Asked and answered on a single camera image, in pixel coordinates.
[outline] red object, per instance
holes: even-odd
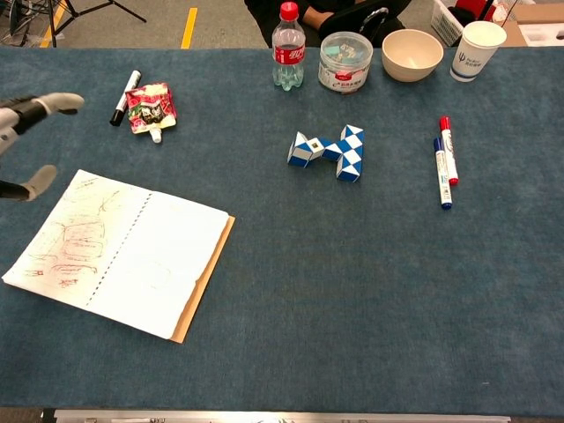
[[[280,18],[283,20],[296,20],[300,16],[298,5],[294,2],[285,2],[280,6]]]
[[[306,46],[298,48],[281,48],[276,46],[274,48],[274,60],[280,64],[298,64],[303,60],[306,54]]]
[[[173,94],[166,83],[141,86],[125,93],[131,131],[147,132],[150,128],[176,125]]]
[[[335,79],[338,79],[339,81],[350,81],[351,79],[353,79],[353,73],[352,72],[337,72],[335,74]]]
[[[443,116],[439,124],[441,125],[441,131],[450,130],[450,118],[448,116]]]
[[[472,14],[474,15],[474,18],[477,19],[478,16],[484,10],[484,7],[486,7],[486,0],[458,0],[456,2],[456,7],[459,7],[460,9],[465,9],[467,11],[471,11]],[[484,20],[492,20],[494,12],[495,12],[495,6],[492,5],[492,7],[490,7],[490,10],[487,11]]]

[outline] table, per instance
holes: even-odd
[[[176,345],[0,284],[0,405],[564,416],[564,50],[503,49],[474,83],[271,84],[268,50],[0,49],[0,97],[69,91],[3,156],[3,179],[58,166],[33,203],[1,203],[0,271],[77,169],[237,218]],[[167,81],[163,144],[108,124],[133,69]],[[443,211],[433,138],[452,118],[460,184]],[[363,175],[289,167],[297,130],[366,131]]]

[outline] notebook page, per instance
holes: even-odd
[[[78,170],[4,282],[85,308],[149,193]]]
[[[89,309],[171,338],[228,217],[224,211],[153,192]]]

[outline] red marker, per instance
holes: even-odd
[[[449,174],[449,184],[458,184],[458,173],[456,172],[455,148],[452,145],[452,134],[450,132],[450,118],[443,116],[439,121],[441,125],[441,136],[444,144],[445,158],[447,160],[447,173]]]

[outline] red bottle cap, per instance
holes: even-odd
[[[441,125],[441,130],[449,130],[450,129],[450,118],[448,116],[443,116],[439,121]]]
[[[296,20],[300,16],[298,5],[294,2],[285,2],[280,6],[280,18],[283,20]]]

